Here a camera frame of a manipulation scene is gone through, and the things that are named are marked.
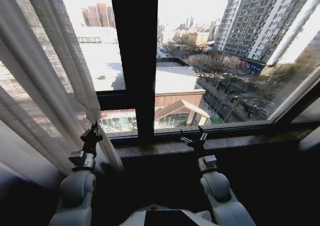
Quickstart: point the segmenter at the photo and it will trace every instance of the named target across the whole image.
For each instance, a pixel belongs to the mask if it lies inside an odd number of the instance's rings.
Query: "low building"
[[[154,128],[206,125],[210,116],[199,108],[206,91],[198,88],[197,75],[179,58],[157,58]],[[106,133],[137,129],[134,109],[101,112]]]

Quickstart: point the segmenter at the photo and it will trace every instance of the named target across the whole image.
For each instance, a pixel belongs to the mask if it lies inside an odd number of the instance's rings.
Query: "dark wall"
[[[57,203],[56,192],[0,169],[1,225],[48,225]]]
[[[275,143],[212,151],[239,201],[257,225],[312,225],[318,221],[319,149]],[[123,160],[126,175],[107,168],[97,176],[92,225],[119,225],[140,207],[159,204],[193,212],[210,204],[200,185],[193,153]],[[13,178],[1,185],[1,219],[11,225],[48,225],[58,202],[55,192]]]

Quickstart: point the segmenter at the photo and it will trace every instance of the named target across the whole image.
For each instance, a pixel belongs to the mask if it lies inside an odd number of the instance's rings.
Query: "window sill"
[[[311,131],[311,129],[305,129],[292,132],[278,133],[275,135],[251,135],[208,139],[204,144],[204,148],[206,150],[213,150],[222,148],[271,144],[279,142],[296,142],[301,140]],[[131,158],[161,154],[177,154],[193,151],[191,147],[188,147],[179,141],[156,142],[150,143],[148,145],[121,143],[121,145],[116,145],[115,148],[120,158]]]

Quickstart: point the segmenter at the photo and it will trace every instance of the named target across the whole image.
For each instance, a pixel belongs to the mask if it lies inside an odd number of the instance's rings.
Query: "white curtain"
[[[80,135],[100,118],[101,110],[63,1],[0,0],[0,60],[2,128],[19,136],[38,158],[43,157],[43,164],[53,166],[56,171],[48,170],[47,178],[49,172],[56,179],[59,173],[68,174],[68,155],[82,148]],[[104,155],[121,171],[120,157],[100,131],[103,141],[97,146],[97,167],[106,161]],[[24,158],[28,150],[10,150],[1,148],[1,163],[25,179],[49,187],[34,176],[43,170],[35,167],[32,174],[21,172],[21,165],[33,167]],[[12,160],[3,152],[9,152]]]

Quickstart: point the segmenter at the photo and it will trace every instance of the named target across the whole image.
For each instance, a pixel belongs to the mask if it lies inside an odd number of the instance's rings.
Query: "glass pane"
[[[112,0],[63,0],[96,91],[125,90]]]
[[[303,121],[319,121],[320,120],[320,98],[309,105],[299,116],[297,116],[294,122]]]
[[[319,16],[318,0],[158,0],[155,129],[268,119],[318,68]]]
[[[99,124],[106,133],[127,132],[138,129],[136,111],[134,109],[102,111]]]

